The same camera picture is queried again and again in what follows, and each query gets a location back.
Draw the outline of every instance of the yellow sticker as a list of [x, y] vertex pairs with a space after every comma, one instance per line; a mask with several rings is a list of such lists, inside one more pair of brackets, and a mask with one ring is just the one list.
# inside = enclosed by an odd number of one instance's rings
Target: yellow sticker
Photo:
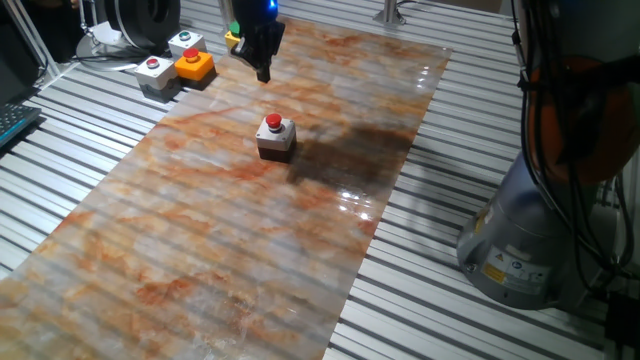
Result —
[[487, 215], [487, 210], [486, 209], [482, 209], [482, 211], [480, 211], [480, 214], [478, 214], [478, 220], [476, 220], [476, 227], [473, 230], [473, 232], [475, 234], [478, 234], [480, 232], [480, 229], [482, 229], [482, 226], [484, 226], [485, 222], [484, 222], [484, 217]]
[[485, 275], [487, 275], [490, 279], [495, 280], [500, 284], [502, 284], [502, 282], [504, 281], [505, 272], [500, 271], [500, 269], [498, 269], [497, 267], [489, 263], [484, 264], [484, 268], [482, 268], [482, 272]]

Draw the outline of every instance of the emergency stop button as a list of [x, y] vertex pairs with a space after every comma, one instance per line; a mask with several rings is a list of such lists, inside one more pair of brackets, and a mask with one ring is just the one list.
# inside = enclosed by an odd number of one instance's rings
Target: emergency stop button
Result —
[[193, 63], [193, 62], [198, 61], [198, 54], [199, 53], [200, 52], [196, 48], [188, 48], [187, 50], [185, 50], [182, 53], [182, 56], [184, 56], [185, 59], [187, 59], [187, 62]]
[[269, 114], [265, 121], [272, 132], [277, 132], [282, 127], [282, 116], [280, 114]]

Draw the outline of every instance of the sticker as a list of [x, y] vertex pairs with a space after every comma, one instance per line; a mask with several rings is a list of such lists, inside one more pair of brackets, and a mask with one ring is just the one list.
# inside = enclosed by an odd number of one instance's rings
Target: sticker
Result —
[[489, 249], [482, 273], [489, 279], [509, 289], [530, 295], [538, 295], [549, 276], [550, 266], [535, 265], [501, 251], [495, 246]]
[[487, 225], [489, 221], [493, 218], [493, 208], [491, 207], [491, 202], [484, 207], [484, 209], [480, 210], [478, 213], [478, 220], [476, 220], [476, 226], [473, 230], [474, 233], [478, 234], [484, 225]]

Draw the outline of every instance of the keyboard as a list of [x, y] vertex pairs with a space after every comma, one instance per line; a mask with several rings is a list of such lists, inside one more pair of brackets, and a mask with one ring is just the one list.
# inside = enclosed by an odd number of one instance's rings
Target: keyboard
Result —
[[40, 111], [24, 105], [5, 104], [0, 107], [0, 147], [37, 119]]

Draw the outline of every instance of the warning label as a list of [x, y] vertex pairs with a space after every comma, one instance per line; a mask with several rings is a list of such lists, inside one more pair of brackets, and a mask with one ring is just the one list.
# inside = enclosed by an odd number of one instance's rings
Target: warning label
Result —
[[551, 267], [522, 261], [492, 246], [482, 272], [507, 288], [537, 295], [542, 291]]

